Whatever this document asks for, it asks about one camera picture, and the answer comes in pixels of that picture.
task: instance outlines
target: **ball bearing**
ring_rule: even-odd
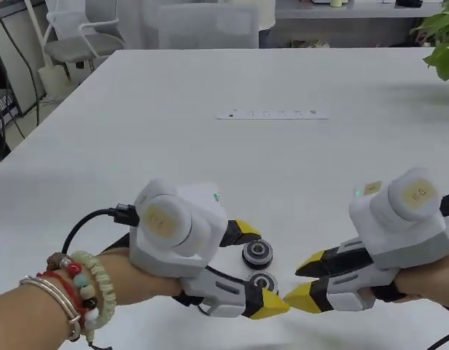
[[[278,282],[271,273],[255,271],[249,275],[248,280],[256,287],[268,289],[270,292],[278,294]]]
[[[242,258],[247,266],[254,270],[267,268],[273,260],[273,249],[271,245],[260,239],[244,245]]]

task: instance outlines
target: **beaded bracelet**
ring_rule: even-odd
[[[98,298],[95,296],[95,288],[89,284],[87,277],[85,277],[82,271],[82,265],[67,255],[55,253],[47,259],[47,270],[55,271],[58,269],[64,269],[69,277],[72,278],[75,287],[79,289],[82,308],[85,311],[83,319],[81,319],[82,334],[85,335],[88,346],[95,350],[111,350],[111,347],[99,348],[93,345],[95,339],[94,329],[99,319]]]
[[[75,252],[71,255],[71,258],[84,265],[95,277],[98,282],[98,288],[103,295],[103,308],[101,314],[97,318],[95,324],[87,324],[89,327],[85,327],[88,330],[98,330],[105,326],[113,317],[114,310],[116,308],[116,294],[114,293],[114,286],[111,283],[109,275],[106,273],[104,267],[100,261],[93,255],[87,252]]]

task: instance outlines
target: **potted plant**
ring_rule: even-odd
[[[449,2],[441,13],[425,19],[416,30],[423,30],[427,37],[435,38],[434,51],[424,61],[429,67],[435,67],[440,79],[449,80]]]

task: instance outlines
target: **human hand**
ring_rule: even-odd
[[[128,248],[110,249],[98,259],[111,278],[118,305],[140,303],[157,295],[181,294],[178,279],[152,276],[132,265]]]
[[[401,270],[395,278],[399,302],[426,298],[449,308],[449,255],[432,264]]]

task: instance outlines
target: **table surface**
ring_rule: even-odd
[[[0,165],[0,292],[44,268],[89,211],[131,203],[154,177],[219,184],[231,217],[273,245],[282,293],[312,252],[356,236],[357,184],[432,170],[449,193],[449,82],[427,49],[121,51]],[[315,109],[329,120],[215,120],[230,109]],[[99,252],[126,231],[109,218],[72,249]],[[240,249],[215,268],[245,278]],[[118,308],[99,346],[128,349],[425,349],[449,314],[418,301],[361,313],[293,310],[206,318],[170,298]],[[84,342],[63,349],[86,349]]]

